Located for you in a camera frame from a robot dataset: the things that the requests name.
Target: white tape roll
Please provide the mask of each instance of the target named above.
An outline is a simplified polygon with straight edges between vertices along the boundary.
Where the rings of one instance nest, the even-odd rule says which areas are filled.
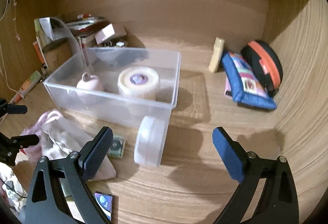
[[[164,131],[165,121],[151,116],[142,119],[134,147],[135,163],[151,166],[160,163]]]
[[[130,67],[122,71],[117,86],[125,97],[156,100],[159,91],[159,76],[149,67]]]

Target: white cable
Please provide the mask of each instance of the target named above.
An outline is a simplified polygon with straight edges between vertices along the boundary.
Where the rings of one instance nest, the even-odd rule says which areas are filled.
[[[7,10],[7,7],[8,7],[8,4],[9,4],[9,0],[7,0],[6,7],[5,7],[5,11],[3,12],[2,17],[0,18],[0,21],[2,21],[4,15],[5,15],[5,13],[6,13],[6,10]],[[12,91],[14,91],[14,92],[17,93],[17,91],[14,90],[14,89],[12,89],[12,88],[10,88],[10,86],[9,86],[9,84],[8,84],[7,72],[6,72],[5,62],[4,62],[4,59],[3,59],[1,43],[0,43],[0,52],[1,52],[1,59],[2,59],[3,70],[5,71],[5,78],[6,78],[7,87],[8,87],[10,90],[12,90]]]

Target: plastic container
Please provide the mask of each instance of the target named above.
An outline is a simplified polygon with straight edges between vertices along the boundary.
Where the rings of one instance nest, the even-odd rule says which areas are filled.
[[[171,110],[177,105],[181,54],[149,48],[87,48],[85,54],[87,67],[83,54],[77,53],[44,81],[53,101],[58,107],[137,129],[145,116],[154,118],[161,127],[151,129],[146,145],[143,141],[153,151],[141,153],[144,160],[139,163],[160,165]],[[119,75],[131,67],[149,67],[158,74],[156,101],[120,94]],[[85,72],[98,76],[105,92],[76,88]]]

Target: purple label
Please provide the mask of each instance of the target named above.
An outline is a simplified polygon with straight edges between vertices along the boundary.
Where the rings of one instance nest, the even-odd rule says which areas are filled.
[[[144,74],[133,74],[130,77],[130,82],[135,85],[142,85],[148,82],[148,77]]]

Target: metal screw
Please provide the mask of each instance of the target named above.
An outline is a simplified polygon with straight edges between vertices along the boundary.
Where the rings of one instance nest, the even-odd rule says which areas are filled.
[[[40,157],[39,161],[42,163],[42,162],[45,162],[47,159],[47,157],[45,155],[43,155],[42,157]]]
[[[286,163],[286,162],[287,162],[287,158],[285,158],[284,156],[280,156],[280,157],[279,157],[279,160],[280,160],[282,163]]]
[[[256,158],[256,154],[252,151],[248,152],[247,155],[248,155],[249,158]]]
[[[78,155],[79,155],[79,152],[74,151],[74,152],[69,154],[69,157],[70,158],[76,158]]]

